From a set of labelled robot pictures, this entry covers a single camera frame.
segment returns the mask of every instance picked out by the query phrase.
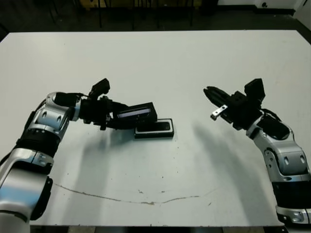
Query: silver arm segment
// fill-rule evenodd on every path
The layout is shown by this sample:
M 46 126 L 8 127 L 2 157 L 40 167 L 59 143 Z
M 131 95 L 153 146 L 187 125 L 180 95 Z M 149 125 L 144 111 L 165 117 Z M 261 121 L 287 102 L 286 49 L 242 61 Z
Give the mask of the silver arm segment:
M 71 120 L 78 119 L 81 98 L 72 108 L 57 105 L 55 96 L 56 93 L 47 95 L 45 103 L 29 119 L 24 133 L 56 136 L 57 147 L 66 132 L 70 116 L 73 116 Z M 29 221 L 43 214 L 52 187 L 48 174 L 54 164 L 53 156 L 23 147 L 11 151 L 0 168 L 0 232 L 29 232 Z
M 246 135 L 253 139 L 261 151 L 274 189 L 275 186 L 278 187 L 283 183 L 300 184 L 311 181 L 306 155 L 302 148 L 296 144 L 292 129 L 287 126 L 290 132 L 287 138 L 276 140 L 257 125 L 259 121 L 260 118 L 246 131 Z M 277 205 L 276 213 L 283 222 L 311 224 L 311 208 L 284 208 Z
M 290 133 L 284 140 L 276 140 L 267 135 L 257 123 L 246 131 L 250 137 L 255 130 L 258 132 L 253 138 L 255 145 L 263 154 L 267 171 L 271 182 L 297 182 L 310 181 L 311 175 L 306 155 L 302 148 L 294 140 L 294 133 L 290 127 Z

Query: table surface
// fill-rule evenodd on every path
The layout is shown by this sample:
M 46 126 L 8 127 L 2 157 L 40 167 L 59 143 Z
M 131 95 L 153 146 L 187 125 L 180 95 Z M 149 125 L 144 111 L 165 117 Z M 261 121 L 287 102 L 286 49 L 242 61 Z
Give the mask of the table surface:
M 0 43 L 0 154 L 50 92 L 152 101 L 173 139 L 72 122 L 51 172 L 52 195 L 32 224 L 281 225 L 260 151 L 223 120 L 203 88 L 228 93 L 263 78 L 263 107 L 295 132 L 311 163 L 311 47 L 296 31 L 11 33 Z

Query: small screen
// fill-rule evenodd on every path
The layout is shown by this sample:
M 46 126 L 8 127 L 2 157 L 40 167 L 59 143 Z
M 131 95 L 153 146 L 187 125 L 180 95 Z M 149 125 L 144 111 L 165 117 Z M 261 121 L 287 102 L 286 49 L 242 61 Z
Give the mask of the small screen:
M 170 130 L 170 124 L 168 122 L 156 122 L 137 127 L 137 132 L 166 131 L 166 130 Z

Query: black device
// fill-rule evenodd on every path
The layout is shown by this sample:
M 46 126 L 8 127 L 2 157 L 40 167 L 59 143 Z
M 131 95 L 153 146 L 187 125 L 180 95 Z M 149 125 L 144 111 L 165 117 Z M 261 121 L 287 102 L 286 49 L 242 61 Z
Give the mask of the black device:
M 135 128 L 135 138 L 173 137 L 172 119 L 158 119 L 156 122 L 144 124 Z

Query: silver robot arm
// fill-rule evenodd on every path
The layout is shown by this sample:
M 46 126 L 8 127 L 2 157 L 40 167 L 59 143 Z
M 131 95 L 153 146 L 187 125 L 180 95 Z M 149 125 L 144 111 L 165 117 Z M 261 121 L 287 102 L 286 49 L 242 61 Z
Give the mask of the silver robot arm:
M 132 129 L 156 121 L 152 103 L 128 107 L 104 96 L 109 89 L 104 79 L 87 96 L 54 92 L 30 114 L 16 146 L 0 161 L 1 233 L 28 233 L 29 221 L 42 216 L 51 195 L 53 157 L 70 121 L 83 119 L 101 130 Z
M 270 110 L 262 109 L 265 97 L 261 79 L 245 85 L 246 95 L 226 92 L 212 86 L 206 97 L 219 108 L 211 118 L 223 118 L 236 130 L 246 130 L 261 151 L 274 195 L 276 214 L 287 229 L 311 232 L 311 175 L 306 155 L 294 140 L 294 133 Z
M 49 94 L 30 115 L 22 137 L 0 169 L 0 232 L 29 232 L 48 203 L 53 157 L 70 120 L 79 116 L 81 98 L 74 107 L 54 102 Z

